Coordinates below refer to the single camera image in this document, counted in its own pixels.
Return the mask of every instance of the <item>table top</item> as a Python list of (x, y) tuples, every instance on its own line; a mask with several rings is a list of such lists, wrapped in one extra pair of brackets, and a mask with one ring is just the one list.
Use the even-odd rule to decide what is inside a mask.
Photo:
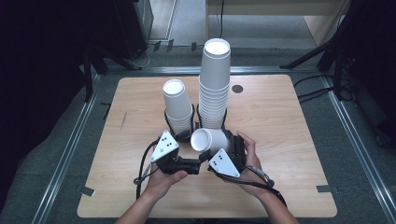
[[(183, 81), (191, 102), (198, 104), (198, 77), (127, 77), (120, 81), (107, 116), (86, 187), (81, 195), (80, 217), (120, 217), (135, 201), (134, 179), (147, 146), (164, 130), (163, 84)], [(290, 77), (287, 75), (231, 76), (225, 128), (242, 131), (256, 141), (262, 169), (275, 180), (296, 217), (334, 217), (337, 209)], [(198, 159), (189, 143), (179, 155)], [(149, 164), (147, 157), (145, 167)], [(260, 202), (235, 184), (224, 183), (201, 165), (160, 199), (151, 217), (267, 217)]]

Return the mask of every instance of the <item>cup rim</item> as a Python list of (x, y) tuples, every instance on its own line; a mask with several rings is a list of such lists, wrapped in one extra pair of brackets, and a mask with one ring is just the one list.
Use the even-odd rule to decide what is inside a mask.
[(191, 125), (190, 121), (185, 121), (183, 123), (177, 123), (177, 122), (172, 122), (172, 121), (169, 120), (169, 123), (172, 124), (172, 125), (175, 125), (177, 127), (184, 127), (186, 125)]
[(206, 87), (204, 83), (202, 83), (202, 81), (201, 81), (201, 75), (200, 75), (200, 77), (199, 77), (199, 86), (200, 86), (200, 89), (202, 88), (204, 91), (207, 91), (207, 92), (209, 92), (209, 93), (210, 93), (211, 91), (213, 91), (214, 93), (216, 93), (216, 92), (223, 92), (223, 91), (226, 91), (226, 89), (229, 90), (229, 89), (230, 89), (230, 85), (231, 85), (231, 80), (229, 79), (228, 84), (225, 85), (224, 87), (222, 87), (221, 89), (210, 89), (210, 88)]
[(218, 107), (218, 108), (215, 108), (215, 107), (202, 107), (201, 109), (200, 109), (200, 113), (201, 113), (201, 111), (204, 111), (206, 114), (221, 114), (221, 113), (223, 113), (223, 112), (225, 112), (225, 110), (227, 109), (227, 106), (222, 106), (222, 107)]
[[(165, 91), (165, 86), (166, 86), (167, 84), (169, 84), (170, 82), (178, 82), (178, 83), (180, 83), (180, 84), (181, 84), (181, 87), (182, 87), (181, 91), (178, 92), (178, 93), (175, 93), (175, 94), (171, 94), (171, 93), (166, 92), (166, 91)], [(181, 81), (180, 79), (173, 78), (173, 79), (167, 80), (167, 81), (163, 84), (163, 94), (166, 95), (167, 97), (170, 97), (170, 98), (180, 96), (181, 94), (183, 94), (183, 92), (184, 92), (185, 90), (186, 90), (186, 87), (184, 86), (183, 81)]]
[(227, 97), (229, 94), (230, 94), (229, 91), (225, 91), (222, 93), (208, 93), (206, 91), (199, 92), (199, 95), (203, 95), (206, 98), (214, 98), (214, 99), (224, 98)]
[(211, 99), (211, 98), (207, 98), (207, 97), (202, 97), (200, 96), (198, 101), (201, 103), (205, 103), (205, 104), (225, 104), (228, 101), (228, 97), (223, 97), (223, 98), (219, 98), (219, 99)]
[(214, 110), (216, 110), (216, 111), (218, 111), (218, 110), (225, 110), (227, 108), (227, 103), (225, 103), (225, 104), (223, 104), (223, 105), (219, 105), (219, 106), (216, 106), (216, 105), (207, 105), (207, 104), (205, 104), (205, 103), (203, 103), (203, 104), (200, 104), (199, 105), (199, 109), (200, 110), (211, 110), (211, 111), (214, 111)]
[(218, 113), (217, 115), (214, 115), (213, 113), (208, 113), (205, 111), (200, 112), (201, 119), (205, 119), (205, 120), (222, 119), (222, 118), (224, 118), (224, 114), (225, 113)]
[(202, 125), (204, 126), (204, 128), (220, 129), (221, 128), (221, 124), (202, 124)]
[(202, 123), (205, 124), (221, 124), (223, 122), (223, 119), (217, 119), (217, 120), (202, 120)]
[(228, 99), (225, 99), (223, 101), (204, 101), (204, 100), (199, 100), (199, 105), (200, 107), (212, 107), (212, 108), (222, 108), (226, 106), (228, 103)]
[(180, 121), (180, 120), (184, 120), (184, 119), (190, 119), (190, 116), (192, 115), (192, 108), (191, 108), (191, 111), (190, 111), (190, 114), (188, 115), (188, 116), (186, 116), (186, 117), (184, 117), (184, 118), (182, 118), (182, 119), (174, 119), (174, 118), (172, 118), (171, 116), (169, 116), (168, 115), (168, 112), (166, 111), (166, 108), (165, 108), (165, 115), (166, 115), (166, 117), (168, 118), (168, 119), (171, 119), (171, 120), (175, 120), (175, 121)]
[[(210, 50), (208, 50), (208, 48), (210, 47), (210, 45), (213, 44), (213, 43), (221, 43), (221, 44), (224, 44), (224, 45), (226, 46), (226, 49), (227, 49), (227, 50), (226, 50), (225, 52), (221, 53), (221, 54), (213, 53), (213, 52), (211, 52)], [(205, 45), (204, 45), (204, 54), (205, 54), (207, 57), (209, 57), (209, 58), (212, 58), (212, 59), (223, 59), (223, 58), (228, 57), (228, 56), (230, 55), (230, 53), (231, 53), (231, 46), (230, 46), (230, 43), (228, 43), (228, 41), (226, 41), (225, 39), (221, 39), (221, 38), (212, 38), (212, 39), (209, 39), (209, 40), (207, 40), (207, 41), (205, 42)]]

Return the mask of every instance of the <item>human arm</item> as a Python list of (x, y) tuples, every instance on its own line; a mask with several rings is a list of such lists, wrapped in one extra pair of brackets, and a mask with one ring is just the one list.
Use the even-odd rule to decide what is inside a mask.
[[(247, 151), (246, 166), (255, 166), (261, 169), (262, 164), (256, 154), (256, 142), (244, 133), (237, 132), (237, 134), (241, 136), (245, 142), (245, 149)], [(239, 178), (244, 181), (257, 182), (266, 185), (266, 183), (261, 178), (259, 178), (249, 169), (245, 169)], [(239, 186), (245, 192), (257, 198), (260, 203), (262, 203), (265, 211), (267, 211), (271, 223), (298, 223), (297, 219), (291, 214), (289, 209), (275, 196), (275, 194), (269, 192), (266, 189), (260, 189), (249, 185)]]
[[(157, 168), (157, 164), (152, 163), (150, 170), (155, 171)], [(148, 184), (142, 195), (126, 210), (116, 223), (145, 223), (155, 203), (165, 196), (172, 185), (184, 179), (187, 175), (185, 171), (178, 171), (173, 175), (166, 175), (161, 170), (154, 172), (149, 177)]]

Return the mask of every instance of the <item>paper cup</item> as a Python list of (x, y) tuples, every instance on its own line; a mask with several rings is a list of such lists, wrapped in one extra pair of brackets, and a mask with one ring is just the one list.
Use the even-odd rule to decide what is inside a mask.
[(169, 117), (169, 115), (166, 113), (166, 118), (168, 120), (169, 126), (172, 128), (172, 130), (175, 132), (175, 134), (179, 134), (183, 131), (190, 130), (191, 129), (191, 116), (192, 116), (192, 108), (190, 114), (184, 118), (184, 119), (172, 119)]
[(166, 111), (166, 109), (165, 109), (165, 114), (166, 114), (166, 117), (168, 117), (168, 120), (172, 120), (172, 121), (176, 121), (176, 122), (181, 122), (181, 121), (185, 121), (185, 120), (190, 120), (191, 119), (191, 116), (192, 116), (192, 106), (191, 106), (191, 109), (190, 109), (190, 114), (188, 115), (188, 116), (186, 116), (185, 118), (181, 118), (181, 119), (174, 119), (174, 118), (172, 118), (169, 114), (168, 114), (168, 112)]
[(201, 115), (201, 119), (222, 119), (225, 114), (226, 107), (221, 109), (205, 109), (200, 108), (199, 113)]
[(228, 91), (230, 89), (230, 82), (227, 85), (225, 85), (225, 86), (223, 86), (221, 88), (217, 88), (217, 89), (213, 90), (213, 89), (209, 89), (207, 86), (205, 86), (200, 80), (199, 81), (199, 88), (200, 88), (200, 91), (204, 91), (204, 92), (209, 93), (209, 94), (219, 94), (219, 93), (223, 93), (225, 91)]
[(208, 129), (220, 129), (221, 124), (207, 124), (205, 122), (202, 122), (203, 128), (208, 128)]
[(227, 96), (220, 99), (206, 98), (202, 95), (199, 96), (200, 104), (205, 104), (205, 105), (214, 105), (214, 106), (226, 105), (227, 101), (228, 101)]
[(201, 63), (200, 81), (211, 90), (222, 89), (230, 83), (230, 44), (220, 38), (206, 41)]
[(194, 150), (204, 152), (208, 149), (216, 154), (221, 148), (228, 150), (230, 141), (220, 129), (197, 129), (191, 136), (191, 146)]
[(171, 79), (163, 84), (166, 114), (172, 119), (184, 119), (192, 111), (191, 102), (181, 80)]
[(229, 95), (230, 93), (228, 92), (228, 91), (225, 91), (225, 92), (223, 92), (223, 93), (216, 93), (216, 94), (214, 94), (214, 93), (207, 93), (207, 92), (204, 92), (204, 91), (200, 91), (199, 92), (199, 95), (200, 96), (204, 96), (206, 99), (222, 99), (222, 98), (225, 98), (225, 97), (228, 97), (228, 95)]

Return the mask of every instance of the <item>human hand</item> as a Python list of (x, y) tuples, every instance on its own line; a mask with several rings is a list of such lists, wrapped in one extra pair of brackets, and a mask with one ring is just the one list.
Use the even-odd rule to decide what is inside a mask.
[(172, 175), (164, 174), (158, 169), (156, 163), (151, 164), (150, 171), (155, 172), (149, 176), (148, 184), (143, 191), (143, 194), (150, 196), (150, 198), (155, 202), (165, 196), (172, 185), (176, 184), (188, 175), (185, 171), (178, 171)]
[[(256, 154), (256, 142), (251, 139), (250, 137), (248, 137), (246, 134), (241, 133), (241, 132), (236, 132), (239, 136), (242, 137), (242, 139), (244, 139), (245, 142), (245, 150), (247, 152), (247, 160), (246, 160), (246, 167), (248, 166), (255, 166), (257, 168), (262, 168), (262, 164), (260, 162), (259, 157)], [(245, 169), (242, 174), (239, 177), (240, 180), (243, 181), (247, 181), (247, 182), (256, 182), (256, 183), (260, 183), (260, 184), (264, 184), (266, 185), (266, 183), (256, 174), (254, 174), (253, 172), (251, 172), (249, 169)], [(261, 194), (263, 194), (264, 192), (268, 192), (265, 189), (260, 189), (260, 188), (256, 188), (250, 185), (239, 185), (239, 187), (241, 187), (241, 189), (243, 189), (245, 192), (247, 192), (248, 194), (254, 196), (254, 197), (259, 197)]]

